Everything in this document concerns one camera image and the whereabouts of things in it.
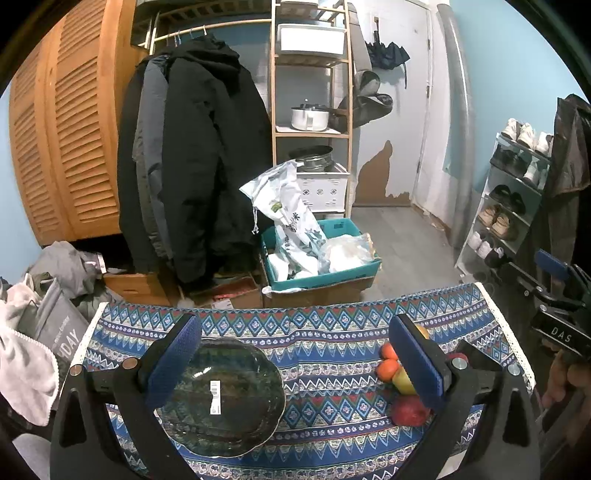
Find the white sneaker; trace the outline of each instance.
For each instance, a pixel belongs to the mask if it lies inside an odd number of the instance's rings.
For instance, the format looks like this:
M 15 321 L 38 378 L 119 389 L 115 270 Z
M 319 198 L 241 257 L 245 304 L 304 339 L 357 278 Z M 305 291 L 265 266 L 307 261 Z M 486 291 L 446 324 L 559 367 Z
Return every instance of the white sneaker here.
M 538 182 L 540 181 L 540 169 L 538 168 L 538 159 L 534 158 L 530 166 L 527 167 L 527 171 L 523 175 L 524 180 L 528 180 L 534 186 L 538 186 Z
M 474 232 L 468 239 L 468 246 L 474 251 L 478 250 L 482 245 L 482 237 L 478 232 Z
M 530 124 L 523 124 L 519 131 L 517 141 L 523 143 L 530 149 L 534 149 L 535 132 Z
M 542 170 L 542 173 L 540 173 L 540 182 L 538 183 L 538 190 L 544 190 L 544 187 L 546 186 L 546 180 L 548 179 L 549 169 L 550 167 L 546 167 L 544 170 Z
M 546 132 L 540 132 L 537 142 L 535 143 L 534 150 L 542 155 L 548 155 L 550 151 L 550 145 L 548 144 L 549 135 Z
M 517 120 L 515 120 L 514 118 L 509 118 L 509 120 L 507 120 L 507 126 L 501 131 L 501 135 L 505 135 L 513 141 L 516 141 L 518 134 L 519 131 Z
M 489 253 L 491 253 L 491 251 L 492 251 L 492 245 L 490 244 L 490 242 L 487 239 L 481 243 L 480 248 L 476 252 L 476 255 L 478 255 L 481 259 L 484 260 L 486 258 L 486 256 Z

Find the pipe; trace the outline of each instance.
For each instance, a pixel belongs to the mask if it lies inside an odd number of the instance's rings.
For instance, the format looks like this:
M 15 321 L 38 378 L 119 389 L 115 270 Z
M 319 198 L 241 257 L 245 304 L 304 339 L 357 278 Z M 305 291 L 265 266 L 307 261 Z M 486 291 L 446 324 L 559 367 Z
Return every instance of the pipe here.
M 460 99 L 460 121 L 457 128 L 462 143 L 460 152 L 460 177 L 458 178 L 456 208 L 453 214 L 452 234 L 450 243 L 454 248 L 461 248 L 472 220 L 472 183 L 474 178 L 475 140 L 474 140 L 474 108 L 472 90 L 468 78 L 466 56 L 460 39 L 456 17 L 449 5 L 438 4 L 437 10 L 443 25 L 443 35 L 447 50 L 449 67 L 450 94 L 452 99 Z

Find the wooden wardrobe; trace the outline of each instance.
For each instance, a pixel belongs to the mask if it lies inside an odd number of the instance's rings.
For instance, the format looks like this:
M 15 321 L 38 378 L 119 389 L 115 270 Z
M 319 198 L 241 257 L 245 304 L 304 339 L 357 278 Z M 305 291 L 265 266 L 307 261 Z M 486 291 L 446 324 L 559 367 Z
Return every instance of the wooden wardrobe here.
M 120 233 L 118 119 L 147 51 L 130 45 L 135 1 L 83 0 L 12 80 L 12 161 L 40 245 Z

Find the blue wall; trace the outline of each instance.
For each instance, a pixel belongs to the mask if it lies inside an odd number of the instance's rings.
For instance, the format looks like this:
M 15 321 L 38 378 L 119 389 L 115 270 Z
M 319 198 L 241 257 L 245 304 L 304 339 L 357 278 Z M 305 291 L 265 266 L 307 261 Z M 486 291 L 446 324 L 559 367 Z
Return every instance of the blue wall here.
M 10 87 L 0 98 L 0 277 L 16 283 L 32 264 L 41 248 L 22 206 L 12 167 L 8 135 Z
M 554 132 L 557 98 L 586 98 L 558 54 L 505 0 L 450 0 L 464 45 L 476 116 L 474 187 L 481 192 L 495 135 L 508 118 Z M 455 172 L 453 118 L 444 168 Z

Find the white door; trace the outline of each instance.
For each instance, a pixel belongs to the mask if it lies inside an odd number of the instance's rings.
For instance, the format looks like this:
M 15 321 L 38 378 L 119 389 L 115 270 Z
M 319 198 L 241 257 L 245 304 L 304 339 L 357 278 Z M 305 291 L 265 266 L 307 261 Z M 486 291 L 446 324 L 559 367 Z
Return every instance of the white door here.
M 380 93 L 389 94 L 394 107 L 387 116 L 362 126 L 356 135 L 360 185 L 355 205 L 410 205 L 428 105 L 430 12 L 408 0 L 365 0 L 357 5 L 365 40 L 374 41 L 374 17 L 378 17 L 380 41 L 404 47 L 410 60 L 406 62 L 407 88 L 402 66 L 374 69 L 382 81 Z M 368 162 L 372 164 L 363 168 Z

